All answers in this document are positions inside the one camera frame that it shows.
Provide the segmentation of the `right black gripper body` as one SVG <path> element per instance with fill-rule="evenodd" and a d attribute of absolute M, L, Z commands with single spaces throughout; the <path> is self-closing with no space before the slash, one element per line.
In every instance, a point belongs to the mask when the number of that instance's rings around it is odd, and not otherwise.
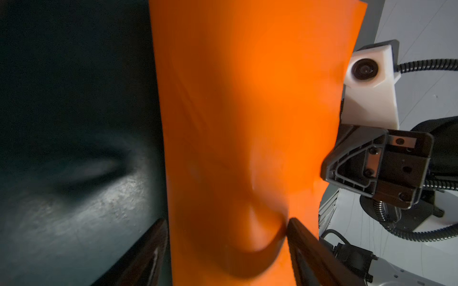
<path fill-rule="evenodd" d="M 409 209 L 421 196 L 433 145 L 433 136 L 425 132 L 340 125 L 320 176 L 364 197 Z"/>

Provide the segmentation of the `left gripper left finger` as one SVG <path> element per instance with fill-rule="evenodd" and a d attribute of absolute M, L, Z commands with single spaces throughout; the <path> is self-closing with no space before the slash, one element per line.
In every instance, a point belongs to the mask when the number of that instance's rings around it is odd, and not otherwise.
<path fill-rule="evenodd" d="M 141 238 L 93 284 L 157 286 L 168 244 L 168 225 L 158 219 Z"/>

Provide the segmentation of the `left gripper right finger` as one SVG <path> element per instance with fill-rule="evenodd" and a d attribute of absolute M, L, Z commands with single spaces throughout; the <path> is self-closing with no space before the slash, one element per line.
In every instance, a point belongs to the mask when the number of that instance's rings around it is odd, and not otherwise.
<path fill-rule="evenodd" d="M 289 220 L 286 234 L 298 286 L 364 285 L 297 218 Z"/>

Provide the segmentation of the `orange wrapping paper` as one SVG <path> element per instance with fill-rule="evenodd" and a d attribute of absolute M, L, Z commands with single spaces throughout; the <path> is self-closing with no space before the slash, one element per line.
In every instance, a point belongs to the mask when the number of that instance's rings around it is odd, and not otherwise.
<path fill-rule="evenodd" d="M 150 1 L 172 283 L 292 286 L 318 236 L 362 1 Z"/>

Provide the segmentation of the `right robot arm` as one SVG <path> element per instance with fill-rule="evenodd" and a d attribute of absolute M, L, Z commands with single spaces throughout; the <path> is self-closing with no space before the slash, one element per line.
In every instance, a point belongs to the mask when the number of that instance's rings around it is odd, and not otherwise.
<path fill-rule="evenodd" d="M 431 250 L 434 255 L 429 266 L 433 271 L 439 270 L 435 281 L 457 285 L 458 267 L 450 264 L 448 258 L 458 258 L 458 179 L 441 179 L 440 172 L 457 174 L 458 153 L 447 151 L 447 147 L 456 148 L 458 137 L 447 135 L 450 143 L 438 138 L 457 127 L 456 117 L 429 120 L 416 126 L 416 130 L 424 128 L 433 132 L 436 138 L 426 186 L 418 204 L 396 215 L 387 204 L 341 190 L 331 229 L 348 238 L 352 245 L 368 247 L 383 258 L 421 270 L 427 267 L 428 255 L 424 251 Z"/>

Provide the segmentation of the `green table mat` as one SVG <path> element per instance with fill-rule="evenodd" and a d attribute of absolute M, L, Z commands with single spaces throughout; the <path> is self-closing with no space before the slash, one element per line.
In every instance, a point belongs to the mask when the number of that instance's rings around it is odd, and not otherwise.
<path fill-rule="evenodd" d="M 1 2 L 1 284 L 89 286 L 167 215 L 147 1 Z"/>

